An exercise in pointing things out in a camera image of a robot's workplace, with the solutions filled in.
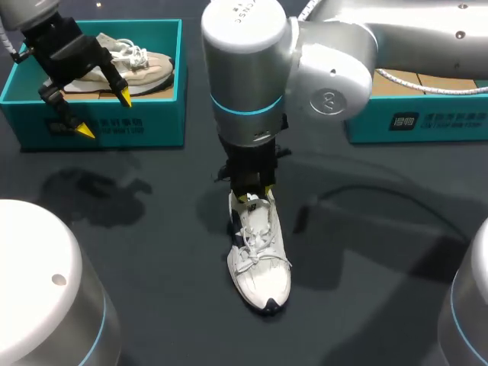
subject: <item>teal box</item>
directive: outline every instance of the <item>teal box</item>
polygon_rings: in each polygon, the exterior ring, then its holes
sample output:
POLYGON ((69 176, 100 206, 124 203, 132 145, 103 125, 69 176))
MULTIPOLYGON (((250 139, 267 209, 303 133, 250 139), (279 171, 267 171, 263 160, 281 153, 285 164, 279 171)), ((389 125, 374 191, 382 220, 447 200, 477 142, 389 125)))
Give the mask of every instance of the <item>teal box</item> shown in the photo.
POLYGON ((351 143, 488 140, 488 95, 372 97, 345 127, 351 143))
POLYGON ((183 146, 187 63, 181 20, 79 21, 85 34, 128 38, 150 52, 175 60, 173 98, 133 99, 125 108, 114 99, 71 100, 76 116, 89 125, 96 139, 62 132, 56 113, 37 94, 47 76, 30 57, 14 65, 0 96, 3 110, 24 149, 103 149, 183 146))

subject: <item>shoelace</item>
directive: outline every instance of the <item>shoelace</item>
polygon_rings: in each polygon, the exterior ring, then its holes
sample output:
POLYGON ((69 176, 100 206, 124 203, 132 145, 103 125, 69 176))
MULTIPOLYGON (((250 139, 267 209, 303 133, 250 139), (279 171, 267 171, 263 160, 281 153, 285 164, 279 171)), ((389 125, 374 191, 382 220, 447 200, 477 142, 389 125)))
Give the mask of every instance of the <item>shoelace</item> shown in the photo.
MULTIPOLYGON (((265 200, 251 200, 245 203, 247 207, 251 205, 266 205, 270 208, 270 204, 265 200)), ((241 229, 242 239, 244 245, 239 249, 239 256, 243 252, 247 252, 247 259, 241 262, 236 269, 237 274, 241 274, 249 270, 252 266, 257 265, 261 259, 279 259, 291 266, 291 263, 282 255, 278 254, 270 245, 275 240, 276 233, 272 230, 271 225, 268 224, 265 229, 255 232, 252 228, 247 226, 241 229)))
POLYGON ((133 68, 146 66, 149 62, 147 50, 136 46, 132 40, 122 38, 117 40, 117 45, 122 47, 122 50, 111 51, 114 61, 129 63, 130 67, 133 68))

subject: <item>cardboard box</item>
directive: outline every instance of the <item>cardboard box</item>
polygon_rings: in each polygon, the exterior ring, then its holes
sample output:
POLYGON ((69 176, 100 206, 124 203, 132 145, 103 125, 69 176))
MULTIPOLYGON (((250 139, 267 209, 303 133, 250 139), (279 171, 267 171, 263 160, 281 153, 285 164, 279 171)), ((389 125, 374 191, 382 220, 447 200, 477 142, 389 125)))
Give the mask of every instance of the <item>cardboard box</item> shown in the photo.
POLYGON ((0 108, 22 148, 183 146, 187 63, 181 20, 79 21, 78 24, 85 34, 96 36, 102 32, 116 39, 128 38, 151 52, 172 57, 174 85, 165 91, 133 97, 132 108, 122 107, 113 95, 105 93, 66 95, 73 113, 96 135, 93 140, 66 131, 56 113, 40 100, 37 89, 47 76, 31 57, 14 66, 0 96, 0 108))
MULTIPOLYGON (((415 84, 472 89, 486 82, 443 79, 390 71, 415 84)), ((345 122, 351 143, 413 143, 488 140, 488 95, 435 95, 393 83, 375 73, 366 108, 345 122)))

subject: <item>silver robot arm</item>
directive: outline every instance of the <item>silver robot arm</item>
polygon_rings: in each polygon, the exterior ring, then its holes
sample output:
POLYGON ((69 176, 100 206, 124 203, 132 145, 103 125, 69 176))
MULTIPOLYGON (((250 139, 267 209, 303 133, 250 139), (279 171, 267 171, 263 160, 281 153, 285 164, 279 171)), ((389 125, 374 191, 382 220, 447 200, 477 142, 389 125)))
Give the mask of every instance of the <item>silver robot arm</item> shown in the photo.
POLYGON ((281 130, 284 102, 327 122, 368 103, 378 68, 488 79, 488 2, 322 0, 308 21, 276 0, 214 0, 202 34, 217 129, 236 146, 281 130))

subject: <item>dark gray table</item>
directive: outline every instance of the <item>dark gray table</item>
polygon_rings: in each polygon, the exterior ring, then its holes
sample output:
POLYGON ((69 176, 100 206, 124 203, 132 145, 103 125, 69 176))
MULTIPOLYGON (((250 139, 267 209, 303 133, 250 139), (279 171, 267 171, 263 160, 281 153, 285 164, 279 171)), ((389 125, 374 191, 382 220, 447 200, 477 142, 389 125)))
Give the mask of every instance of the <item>dark gray table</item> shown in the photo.
MULTIPOLYGON (((348 144, 289 113, 275 195, 293 287, 261 318, 227 273, 225 155, 214 129, 196 0, 65 0, 63 14, 182 18, 183 150, 21 153, 0 115, 0 198, 67 222, 124 328, 123 366, 437 365, 436 323, 466 243, 488 217, 484 144, 348 144)), ((288 14, 303 4, 283 1, 288 14)), ((19 35, 14 37, 19 43, 19 35)), ((0 51, 0 84, 11 61, 0 51)))

